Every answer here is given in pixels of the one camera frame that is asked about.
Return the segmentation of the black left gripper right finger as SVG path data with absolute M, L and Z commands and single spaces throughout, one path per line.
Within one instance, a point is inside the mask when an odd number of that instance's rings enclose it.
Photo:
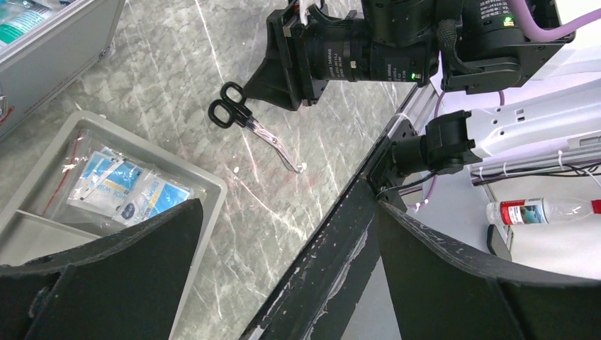
M 599 339 L 600 282 L 506 261 L 389 204 L 377 235 L 403 339 Z

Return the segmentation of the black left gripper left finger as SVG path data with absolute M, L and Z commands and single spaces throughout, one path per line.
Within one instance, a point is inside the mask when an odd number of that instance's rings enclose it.
M 2 339 L 168 339 L 203 206 L 186 200 L 87 244 L 1 267 Z

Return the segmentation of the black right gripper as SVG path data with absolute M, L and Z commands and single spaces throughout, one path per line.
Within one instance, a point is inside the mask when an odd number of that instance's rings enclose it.
M 299 1 L 267 18 L 268 48 L 243 86 L 245 98 L 289 111 L 315 105 L 331 81 L 414 83 L 438 70 L 436 1 L 362 1 L 361 12 L 328 14 L 325 3 Z

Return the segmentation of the black handled scissors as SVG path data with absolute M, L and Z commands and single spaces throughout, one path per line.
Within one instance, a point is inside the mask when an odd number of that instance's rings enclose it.
M 239 84 L 234 81 L 224 83 L 220 88 L 220 98 L 215 99 L 208 108 L 210 121 L 222 129 L 238 125 L 249 130 L 274 149 L 288 171 L 303 173 L 303 167 L 293 162 L 281 140 L 253 116 L 253 112 L 246 106 L 246 100 Z

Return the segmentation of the alcohol wipes zip bag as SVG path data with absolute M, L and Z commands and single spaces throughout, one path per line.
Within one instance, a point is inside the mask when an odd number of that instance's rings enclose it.
M 71 226 L 122 230 L 198 198 L 202 185 L 101 139 L 90 129 L 75 132 L 57 178 L 35 208 L 42 217 Z

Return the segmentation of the blue white mask pack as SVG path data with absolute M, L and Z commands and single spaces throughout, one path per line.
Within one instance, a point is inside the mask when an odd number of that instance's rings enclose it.
M 1 49 L 71 3 L 72 1 L 1 1 Z

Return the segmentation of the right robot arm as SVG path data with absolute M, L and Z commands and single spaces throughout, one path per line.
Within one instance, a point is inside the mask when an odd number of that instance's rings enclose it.
M 290 1 L 267 18 L 267 49 L 242 96 L 289 111 L 311 106 L 330 81 L 501 92 L 528 82 L 599 11 L 561 25 L 548 1 L 363 1 L 344 18 L 324 3 Z M 402 176 L 454 174 L 506 150 L 600 129 L 600 83 L 432 119 L 424 135 L 395 142 Z

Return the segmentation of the grey metal medicine case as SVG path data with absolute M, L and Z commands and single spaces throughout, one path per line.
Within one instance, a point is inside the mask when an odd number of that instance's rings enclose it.
M 1 49 L 1 136 L 110 50 L 124 1 L 72 3 Z

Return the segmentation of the grey plastic divided tray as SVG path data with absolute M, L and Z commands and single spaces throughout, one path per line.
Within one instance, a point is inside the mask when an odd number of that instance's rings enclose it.
M 78 111 L 1 212 L 1 263 L 17 266 L 71 249 L 197 198 L 204 217 L 179 301 L 185 305 L 226 193 L 221 178 Z

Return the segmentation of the clear water bottle red label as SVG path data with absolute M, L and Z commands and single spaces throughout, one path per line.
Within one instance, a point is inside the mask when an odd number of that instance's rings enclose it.
M 549 225 L 575 222 L 600 215 L 600 200 L 530 198 L 487 204 L 486 216 L 493 225 Z

